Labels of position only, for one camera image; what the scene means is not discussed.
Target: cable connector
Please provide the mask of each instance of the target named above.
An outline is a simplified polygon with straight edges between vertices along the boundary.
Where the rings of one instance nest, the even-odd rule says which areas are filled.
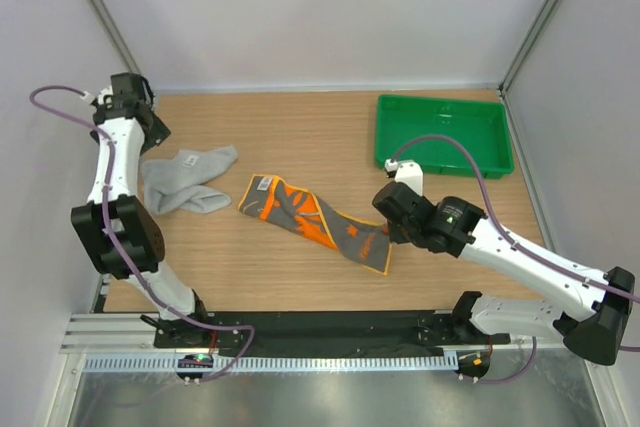
[[[387,173],[388,178],[394,178],[396,176],[396,172],[398,171],[398,162],[392,159],[385,160],[384,171]]]
[[[82,99],[83,102],[86,102],[89,105],[93,105],[94,107],[98,106],[98,101],[96,99],[96,96],[93,95],[91,92],[87,92],[85,90],[84,95],[80,96],[80,98]]]

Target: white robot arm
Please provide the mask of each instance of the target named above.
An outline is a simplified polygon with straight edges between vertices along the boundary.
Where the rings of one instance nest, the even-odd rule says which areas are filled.
[[[164,141],[170,131],[153,112],[153,93],[143,77],[118,74],[111,77],[111,83],[93,101],[93,120],[109,134],[115,146],[108,198],[113,230],[158,298],[184,315],[206,321],[206,309],[195,292],[178,279],[164,260],[162,233],[136,197],[141,154]],[[100,146],[95,181],[87,204],[72,210],[72,224],[100,273],[126,280],[153,302],[106,236],[100,209],[110,151],[106,138],[94,138]],[[165,326],[169,325],[166,322],[182,322],[166,308],[156,307]]]
[[[392,241],[478,262],[545,298],[508,300],[465,292],[456,306],[467,317],[462,329],[562,339],[567,348],[587,360],[604,365],[615,362],[631,310],[629,300],[525,255],[502,237],[482,209],[462,199],[446,197],[432,204],[422,196],[423,175],[417,162],[387,161],[385,170],[394,181],[376,195],[373,205],[387,218]],[[517,244],[582,278],[633,292],[634,276],[620,267],[603,272],[580,265],[504,230]]]

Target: sock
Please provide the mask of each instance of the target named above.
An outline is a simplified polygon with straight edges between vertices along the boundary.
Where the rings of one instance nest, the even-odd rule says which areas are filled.
[[[224,172],[238,158],[233,145],[197,152],[180,150],[169,160],[147,160],[140,166],[144,180],[144,203],[154,214],[178,208],[209,213],[231,203],[231,197],[204,185]]]
[[[277,175],[254,175],[238,210],[337,250],[374,272],[386,275],[389,270],[387,224],[339,212],[314,193]]]

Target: wooden table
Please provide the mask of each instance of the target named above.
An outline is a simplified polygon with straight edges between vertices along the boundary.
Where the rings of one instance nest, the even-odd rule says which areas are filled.
[[[211,214],[184,210],[160,216],[167,260],[207,309],[395,310],[451,308],[465,290],[510,298],[539,296],[487,267],[394,246],[389,275],[371,272],[339,253],[280,227],[242,215],[236,205],[251,174],[279,174],[331,206],[380,220],[371,206],[386,184],[375,167],[375,113],[381,92],[172,95],[159,115],[173,134],[146,158],[170,158],[180,148],[210,150],[234,144],[238,161],[209,185],[233,204]],[[411,92],[415,95],[497,101],[494,91]],[[496,212],[515,232],[541,243],[529,195],[517,167],[488,181]],[[476,180],[425,176],[425,195],[447,195],[483,206]],[[126,282],[112,282],[105,311],[149,311]]]

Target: plastic tray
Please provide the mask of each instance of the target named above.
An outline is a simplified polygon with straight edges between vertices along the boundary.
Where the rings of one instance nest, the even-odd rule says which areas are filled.
[[[419,135],[453,137],[473,155],[487,179],[513,172],[513,152],[504,106],[498,102],[384,94],[378,99],[375,158],[379,167],[405,142]],[[424,172],[474,175],[467,159],[440,140],[416,144],[403,158]]]

